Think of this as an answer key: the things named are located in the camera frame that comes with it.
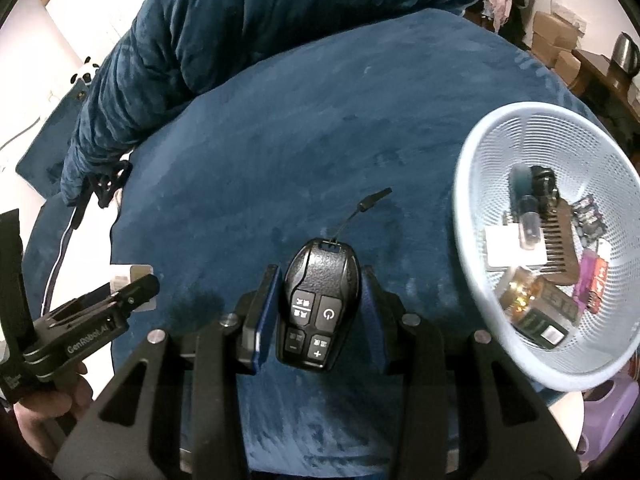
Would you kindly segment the person's left hand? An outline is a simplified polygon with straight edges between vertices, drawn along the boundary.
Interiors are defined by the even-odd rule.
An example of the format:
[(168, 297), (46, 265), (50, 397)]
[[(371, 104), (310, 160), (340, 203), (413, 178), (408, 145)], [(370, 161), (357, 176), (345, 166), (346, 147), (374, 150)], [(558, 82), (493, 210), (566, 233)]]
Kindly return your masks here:
[(86, 381), (86, 364), (80, 362), (77, 367), (77, 382), (70, 392), (37, 392), (18, 401), (13, 411), (26, 443), (45, 460), (54, 460), (60, 446), (50, 436), (44, 426), (49, 420), (54, 422), (67, 414), (81, 419), (92, 404), (93, 391)]

